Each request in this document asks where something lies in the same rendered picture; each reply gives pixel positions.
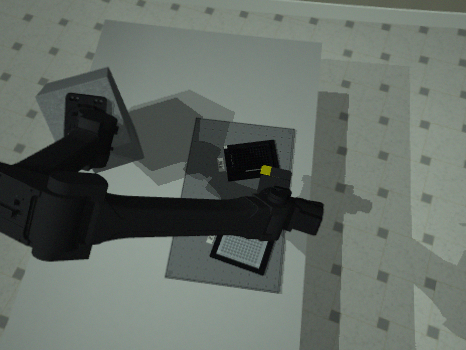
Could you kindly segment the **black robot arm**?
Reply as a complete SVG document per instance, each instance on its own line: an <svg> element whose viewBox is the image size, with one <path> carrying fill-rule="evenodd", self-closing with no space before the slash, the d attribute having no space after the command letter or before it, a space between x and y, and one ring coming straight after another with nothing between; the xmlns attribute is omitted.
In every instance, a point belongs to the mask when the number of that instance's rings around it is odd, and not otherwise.
<svg viewBox="0 0 466 350"><path fill-rule="evenodd" d="M65 137L16 164L0 162L0 232L32 247L35 258L89 259L92 245L124 238L277 241L282 230L292 229L316 236L324 204L291 197L290 189L279 186L226 200L107 193L102 176L79 172L104 168L113 151L119 126L106 107L105 97L68 93Z"/></svg>

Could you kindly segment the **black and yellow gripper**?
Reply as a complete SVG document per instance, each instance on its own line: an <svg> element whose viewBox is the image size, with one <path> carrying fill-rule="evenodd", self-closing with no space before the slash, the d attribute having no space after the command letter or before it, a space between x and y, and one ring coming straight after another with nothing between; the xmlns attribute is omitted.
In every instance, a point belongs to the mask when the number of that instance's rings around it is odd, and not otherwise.
<svg viewBox="0 0 466 350"><path fill-rule="evenodd" d="M274 186L288 189L290 187L292 172L289 170L263 165L260 174L262 175L260 176L257 194L274 189Z"/></svg>

